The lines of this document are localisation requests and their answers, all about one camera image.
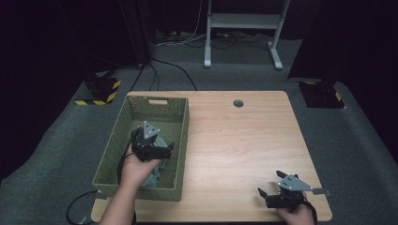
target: forearm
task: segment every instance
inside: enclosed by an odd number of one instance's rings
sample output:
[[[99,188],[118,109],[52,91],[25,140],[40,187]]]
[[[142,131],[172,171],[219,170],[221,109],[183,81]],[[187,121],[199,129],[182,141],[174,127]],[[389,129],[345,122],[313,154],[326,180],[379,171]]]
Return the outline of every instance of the forearm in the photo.
[[[136,190],[130,187],[120,187],[106,208],[101,225],[131,225],[135,209]]]

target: human hand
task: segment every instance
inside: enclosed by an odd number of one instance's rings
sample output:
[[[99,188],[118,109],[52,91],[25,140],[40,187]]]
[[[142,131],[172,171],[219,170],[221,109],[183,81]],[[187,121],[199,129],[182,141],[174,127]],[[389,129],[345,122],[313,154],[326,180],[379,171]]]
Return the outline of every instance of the human hand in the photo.
[[[127,187],[129,189],[138,190],[153,169],[161,163],[161,160],[153,159],[148,162],[143,162],[132,153],[131,146],[126,156],[123,163],[120,186],[122,188]]]
[[[313,213],[304,204],[299,205],[293,212],[285,208],[277,208],[276,212],[288,225],[314,225]]]

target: white metal stand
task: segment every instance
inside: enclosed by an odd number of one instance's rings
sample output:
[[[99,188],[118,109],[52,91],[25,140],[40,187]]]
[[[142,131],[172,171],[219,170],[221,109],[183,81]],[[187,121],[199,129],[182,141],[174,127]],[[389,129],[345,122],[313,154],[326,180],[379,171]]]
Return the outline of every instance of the white metal stand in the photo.
[[[262,15],[262,14],[234,14],[234,13],[211,13],[211,1],[208,0],[207,11],[207,38],[205,46],[205,68],[211,67],[211,40],[210,31],[212,27],[222,28],[252,28],[252,29],[273,29],[275,30],[274,38],[268,43],[269,51],[272,55],[275,67],[282,70],[282,62],[276,51],[279,35],[283,27],[286,11],[289,7],[290,0],[284,0],[281,14]]]

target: light wood tabletop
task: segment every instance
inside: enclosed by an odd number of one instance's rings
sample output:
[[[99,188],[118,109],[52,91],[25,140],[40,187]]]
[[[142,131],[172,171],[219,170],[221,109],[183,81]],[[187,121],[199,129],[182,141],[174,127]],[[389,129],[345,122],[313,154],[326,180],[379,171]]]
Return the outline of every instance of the light wood tabletop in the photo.
[[[278,194],[276,171],[321,188],[288,96],[282,91],[131,92],[187,98],[190,107],[181,202],[136,200],[138,221],[279,221],[258,194]],[[243,106],[234,105],[241,100]],[[318,220],[331,219],[325,195],[306,192]],[[99,221],[110,199],[96,199]]]

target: green basket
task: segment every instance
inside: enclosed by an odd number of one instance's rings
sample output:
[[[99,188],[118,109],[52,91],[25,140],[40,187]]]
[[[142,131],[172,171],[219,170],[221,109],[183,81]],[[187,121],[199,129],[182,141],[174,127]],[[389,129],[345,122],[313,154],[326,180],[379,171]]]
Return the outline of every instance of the green basket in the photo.
[[[147,121],[161,129],[166,142],[175,143],[173,154],[158,179],[157,187],[140,187],[137,199],[181,201],[190,112],[187,98],[126,96],[114,130],[93,179],[93,185],[108,197],[119,187],[117,165],[131,132]]]

